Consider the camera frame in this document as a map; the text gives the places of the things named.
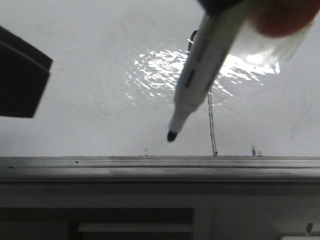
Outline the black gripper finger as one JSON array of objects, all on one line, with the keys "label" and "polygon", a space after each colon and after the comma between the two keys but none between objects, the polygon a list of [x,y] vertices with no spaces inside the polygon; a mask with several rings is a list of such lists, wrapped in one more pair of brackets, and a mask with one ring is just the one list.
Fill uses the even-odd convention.
[{"label": "black gripper finger", "polygon": [[198,0],[199,5],[203,8],[208,16],[216,16],[237,6],[238,11],[243,14],[247,13],[247,7],[243,4],[244,0]]},{"label": "black gripper finger", "polygon": [[53,60],[8,29],[0,28],[0,115],[33,118]]}]

